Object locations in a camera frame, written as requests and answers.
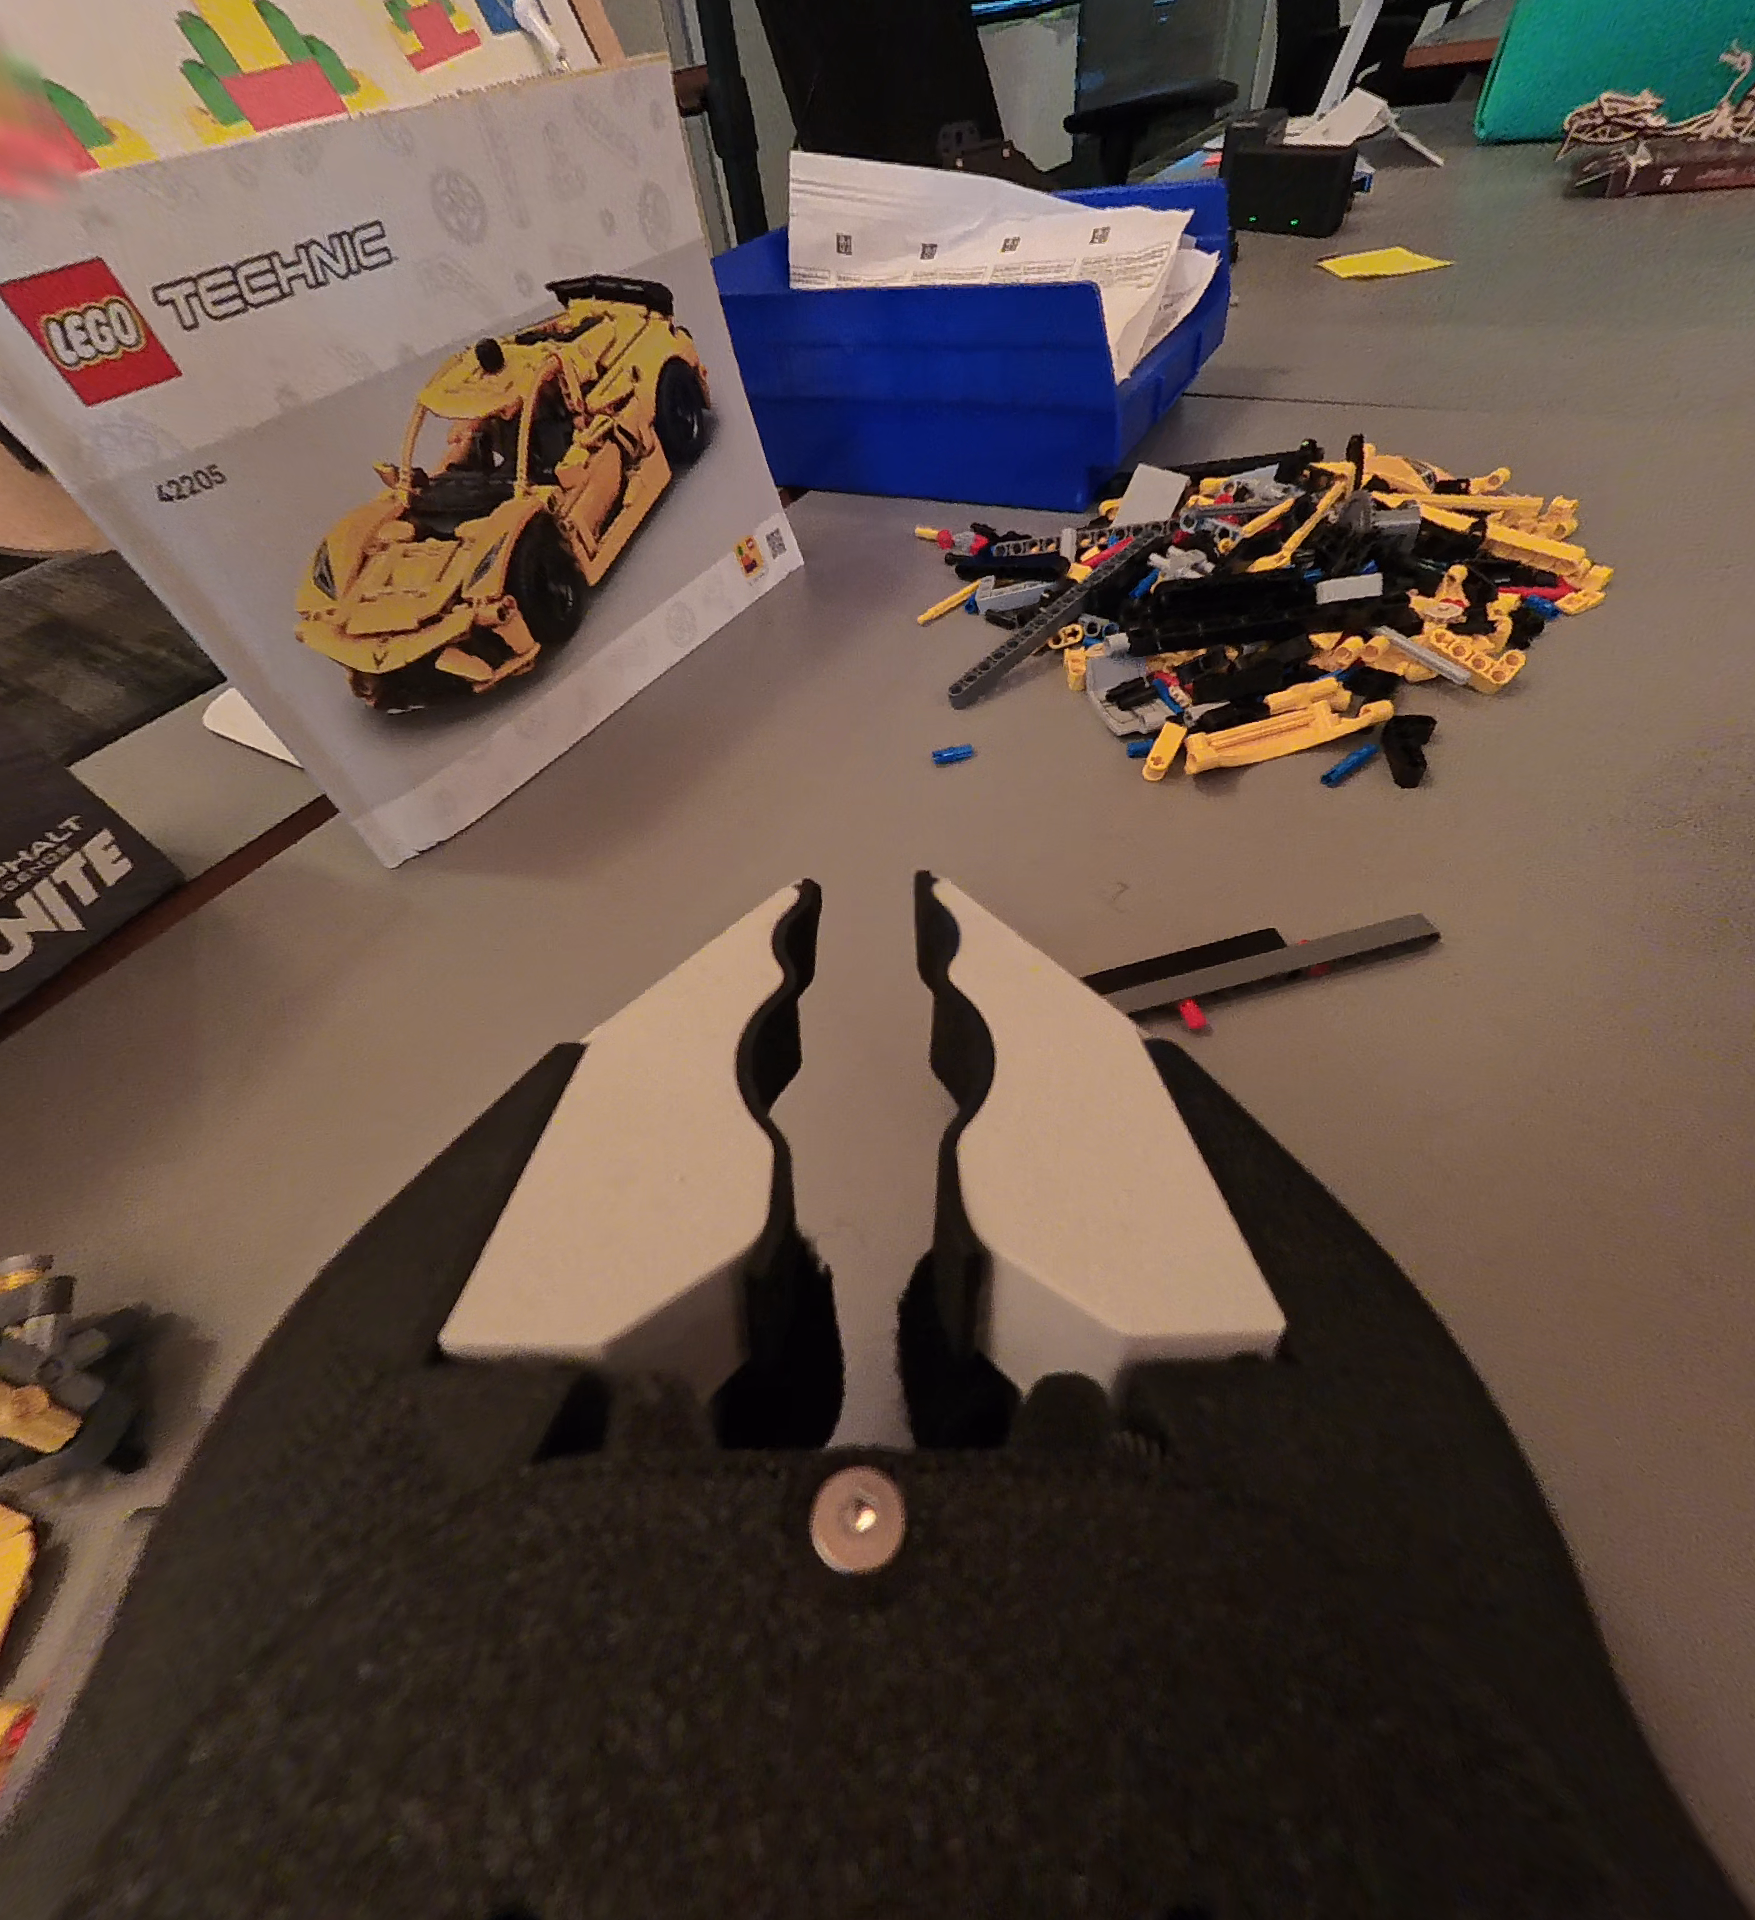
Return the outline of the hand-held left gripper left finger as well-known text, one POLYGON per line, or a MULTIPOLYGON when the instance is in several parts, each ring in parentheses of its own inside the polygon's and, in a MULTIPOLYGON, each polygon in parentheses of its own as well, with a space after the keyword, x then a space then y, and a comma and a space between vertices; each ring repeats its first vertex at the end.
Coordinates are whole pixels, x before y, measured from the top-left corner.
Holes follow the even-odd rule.
POLYGON ((667 1376, 733 1449, 838 1426, 838 1314, 771 1107, 822 889, 780 888, 600 1023, 449 1314, 459 1359, 667 1376))

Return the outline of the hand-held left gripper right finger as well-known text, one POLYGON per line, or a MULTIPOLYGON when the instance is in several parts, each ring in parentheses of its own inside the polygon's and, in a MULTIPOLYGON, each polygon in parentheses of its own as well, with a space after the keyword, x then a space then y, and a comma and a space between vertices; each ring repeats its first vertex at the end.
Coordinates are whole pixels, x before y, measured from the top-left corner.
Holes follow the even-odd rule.
POLYGON ((923 1449, 1004 1440, 1041 1380, 1273 1358, 1288 1320, 1138 1027, 953 881, 914 879, 957 1111, 898 1310, 923 1449))

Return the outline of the black grey brick chassis assembly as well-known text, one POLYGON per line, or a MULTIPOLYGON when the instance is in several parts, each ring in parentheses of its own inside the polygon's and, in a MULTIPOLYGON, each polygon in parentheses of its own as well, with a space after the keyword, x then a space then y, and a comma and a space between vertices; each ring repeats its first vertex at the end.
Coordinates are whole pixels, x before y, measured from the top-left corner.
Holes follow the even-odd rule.
POLYGON ((1202 1009, 1220 997, 1367 965, 1430 947, 1441 930, 1424 915, 1398 915, 1309 941, 1290 941, 1263 928, 1196 947, 1179 947, 1140 963, 1088 972, 1081 984, 1130 1019, 1189 1017, 1202 1029, 1202 1009))

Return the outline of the pile of brick pieces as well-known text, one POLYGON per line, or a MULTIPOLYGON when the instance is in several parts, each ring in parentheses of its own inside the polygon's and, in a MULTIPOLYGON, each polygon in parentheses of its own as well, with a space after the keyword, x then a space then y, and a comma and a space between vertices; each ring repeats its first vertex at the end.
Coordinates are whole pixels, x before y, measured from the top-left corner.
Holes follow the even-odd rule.
POLYGON ((1436 735, 1419 690, 1502 693, 1551 624, 1606 601, 1613 570, 1579 530, 1573 497, 1520 493, 1510 467, 1306 439, 1134 467, 1057 532, 918 527, 957 584, 918 624, 998 631, 951 707, 1055 661, 1152 784, 1321 755, 1321 786, 1377 764, 1416 790, 1436 735))

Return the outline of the white car instruction booklet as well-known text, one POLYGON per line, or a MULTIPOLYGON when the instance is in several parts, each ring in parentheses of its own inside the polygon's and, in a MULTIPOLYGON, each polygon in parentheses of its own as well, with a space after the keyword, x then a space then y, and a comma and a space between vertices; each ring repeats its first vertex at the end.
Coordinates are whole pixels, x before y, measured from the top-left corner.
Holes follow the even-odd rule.
POLYGON ((388 865, 804 563, 663 61, 0 200, 0 418, 388 865))

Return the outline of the blue plastic storage box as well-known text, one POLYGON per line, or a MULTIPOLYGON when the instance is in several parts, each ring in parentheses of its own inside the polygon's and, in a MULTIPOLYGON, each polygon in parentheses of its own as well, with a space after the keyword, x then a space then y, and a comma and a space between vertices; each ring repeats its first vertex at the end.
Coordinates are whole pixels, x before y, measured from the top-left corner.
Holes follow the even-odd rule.
POLYGON ((768 472, 782 488, 1077 511, 1134 462, 1218 349, 1231 301, 1220 179, 1098 186, 1093 207, 1174 207, 1220 265, 1131 378, 1088 284, 797 292, 782 227, 715 260, 768 472))

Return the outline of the blue bin with papers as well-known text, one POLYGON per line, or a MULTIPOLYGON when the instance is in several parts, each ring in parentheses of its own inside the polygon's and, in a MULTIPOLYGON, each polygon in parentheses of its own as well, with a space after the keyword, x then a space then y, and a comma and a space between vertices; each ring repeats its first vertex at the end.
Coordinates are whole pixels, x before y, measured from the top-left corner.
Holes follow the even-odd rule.
POLYGON ((1185 210, 1092 206, 963 171, 789 158, 794 288, 1092 284, 1120 379, 1199 305, 1224 258, 1189 221, 1185 210))

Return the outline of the black device with green light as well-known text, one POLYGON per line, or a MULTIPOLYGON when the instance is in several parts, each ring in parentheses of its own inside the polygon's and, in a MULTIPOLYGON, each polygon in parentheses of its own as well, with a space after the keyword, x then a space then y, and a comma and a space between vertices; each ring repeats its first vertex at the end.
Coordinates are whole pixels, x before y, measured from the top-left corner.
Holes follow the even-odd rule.
POLYGON ((1218 178, 1229 226, 1298 238, 1329 238, 1344 227, 1355 195, 1355 143, 1288 142, 1281 111, 1243 114, 1224 123, 1218 178))

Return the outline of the black office chair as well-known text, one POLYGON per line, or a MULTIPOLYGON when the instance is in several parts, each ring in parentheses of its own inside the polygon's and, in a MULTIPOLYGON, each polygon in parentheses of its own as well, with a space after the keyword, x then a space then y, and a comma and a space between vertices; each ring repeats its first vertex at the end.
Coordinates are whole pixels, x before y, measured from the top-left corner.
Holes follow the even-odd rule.
POLYGON ((1125 184, 1136 147, 1152 126, 1185 114, 1201 116, 1204 128, 1213 126, 1238 95, 1229 78, 1201 77, 1150 87, 1104 87, 1081 96, 1063 122, 1076 142, 1073 155, 1048 174, 1052 190, 1125 184))

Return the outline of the wooden stick stand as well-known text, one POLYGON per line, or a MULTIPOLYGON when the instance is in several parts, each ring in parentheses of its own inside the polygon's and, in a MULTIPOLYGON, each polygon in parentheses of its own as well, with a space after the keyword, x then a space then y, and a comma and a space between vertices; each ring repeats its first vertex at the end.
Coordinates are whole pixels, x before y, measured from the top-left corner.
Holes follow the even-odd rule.
POLYGON ((1383 2, 1360 4, 1324 83, 1318 111, 1302 119, 1290 119, 1286 130, 1277 135, 1277 145, 1345 150, 1370 135, 1391 133, 1421 160, 1438 168, 1444 166, 1436 150, 1403 128, 1391 104, 1370 91, 1354 87, 1355 67, 1370 45, 1370 34, 1383 8, 1383 2))

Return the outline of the large black panel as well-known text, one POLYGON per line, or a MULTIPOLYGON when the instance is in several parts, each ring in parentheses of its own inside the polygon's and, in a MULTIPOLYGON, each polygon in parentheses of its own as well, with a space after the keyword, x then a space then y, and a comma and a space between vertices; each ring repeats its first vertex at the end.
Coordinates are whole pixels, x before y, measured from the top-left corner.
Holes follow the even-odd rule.
MULTIPOLYGON (((964 2, 763 2, 774 75, 806 151, 953 166, 1006 139, 977 22, 964 2)), ((698 2, 705 116, 740 242, 768 231, 761 147, 735 12, 698 2)))

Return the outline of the white sheet with colourful print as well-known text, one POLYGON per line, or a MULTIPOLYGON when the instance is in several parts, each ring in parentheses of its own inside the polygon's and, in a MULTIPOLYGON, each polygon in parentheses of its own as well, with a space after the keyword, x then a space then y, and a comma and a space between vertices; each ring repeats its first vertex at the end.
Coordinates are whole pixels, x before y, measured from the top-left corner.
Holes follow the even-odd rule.
POLYGON ((565 2, 0 2, 0 193, 598 67, 565 2))

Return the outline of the dark flat printed box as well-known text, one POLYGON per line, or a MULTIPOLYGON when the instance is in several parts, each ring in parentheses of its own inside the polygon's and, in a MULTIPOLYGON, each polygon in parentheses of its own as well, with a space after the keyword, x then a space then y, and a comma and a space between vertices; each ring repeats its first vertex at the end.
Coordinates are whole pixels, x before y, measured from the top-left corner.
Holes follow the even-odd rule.
POLYGON ((1755 190, 1755 138, 1637 138, 1582 145, 1564 184, 1567 197, 1623 200, 1755 190))

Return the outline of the teal green storage box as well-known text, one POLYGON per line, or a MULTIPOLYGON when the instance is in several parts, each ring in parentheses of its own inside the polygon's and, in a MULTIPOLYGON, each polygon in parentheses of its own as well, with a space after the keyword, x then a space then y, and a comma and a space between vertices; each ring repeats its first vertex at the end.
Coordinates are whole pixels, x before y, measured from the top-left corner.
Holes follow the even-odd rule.
POLYGON ((1681 122, 1744 95, 1723 54, 1754 59, 1755 2, 1520 2, 1481 91, 1481 142, 1560 139, 1561 123, 1606 91, 1654 92, 1681 122))

